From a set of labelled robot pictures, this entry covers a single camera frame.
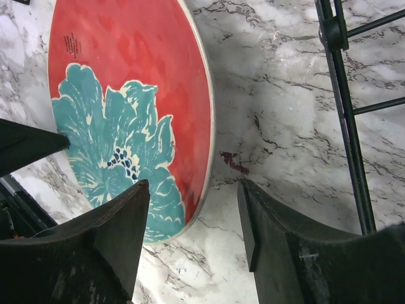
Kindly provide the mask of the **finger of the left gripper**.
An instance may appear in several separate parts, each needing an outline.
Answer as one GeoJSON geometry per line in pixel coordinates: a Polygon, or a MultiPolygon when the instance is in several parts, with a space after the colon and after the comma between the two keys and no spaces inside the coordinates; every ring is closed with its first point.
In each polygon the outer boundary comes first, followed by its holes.
{"type": "Polygon", "coordinates": [[[1,175],[69,147],[66,136],[1,119],[1,175]]]}

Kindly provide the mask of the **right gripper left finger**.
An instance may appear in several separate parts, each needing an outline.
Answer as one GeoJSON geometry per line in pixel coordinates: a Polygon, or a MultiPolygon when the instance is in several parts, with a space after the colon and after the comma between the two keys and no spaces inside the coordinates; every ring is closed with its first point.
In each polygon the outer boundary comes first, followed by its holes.
{"type": "Polygon", "coordinates": [[[140,180],[33,237],[1,241],[1,303],[131,303],[149,208],[140,180]]]}

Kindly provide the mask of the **red plate teal flower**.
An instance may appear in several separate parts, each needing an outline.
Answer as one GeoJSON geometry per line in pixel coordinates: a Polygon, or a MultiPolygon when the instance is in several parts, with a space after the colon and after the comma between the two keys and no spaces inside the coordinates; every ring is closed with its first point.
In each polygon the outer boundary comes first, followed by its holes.
{"type": "Polygon", "coordinates": [[[198,217],[215,145],[213,81],[184,1],[57,1],[48,79],[56,128],[93,207],[149,183],[144,242],[198,217]]]}

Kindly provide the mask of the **black wire dish rack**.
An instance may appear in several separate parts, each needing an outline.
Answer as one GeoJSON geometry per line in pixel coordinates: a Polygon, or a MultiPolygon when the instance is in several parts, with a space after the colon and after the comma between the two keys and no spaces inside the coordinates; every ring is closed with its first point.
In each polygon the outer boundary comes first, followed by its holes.
{"type": "Polygon", "coordinates": [[[359,224],[362,234],[367,235],[376,232],[377,227],[366,180],[355,116],[403,105],[404,98],[401,97],[356,109],[353,108],[342,52],[349,49],[350,38],[404,18],[404,10],[402,9],[349,30],[346,26],[341,1],[316,0],[315,5],[319,21],[318,35],[320,42],[325,48],[327,57],[359,224]]]}

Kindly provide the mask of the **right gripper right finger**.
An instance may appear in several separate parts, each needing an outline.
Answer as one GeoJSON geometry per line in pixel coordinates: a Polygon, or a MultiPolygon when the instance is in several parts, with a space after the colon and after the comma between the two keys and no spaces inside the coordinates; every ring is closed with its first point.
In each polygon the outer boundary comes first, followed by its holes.
{"type": "Polygon", "coordinates": [[[404,224],[365,236],[322,224],[251,180],[237,188],[260,303],[403,303],[404,224]]]}

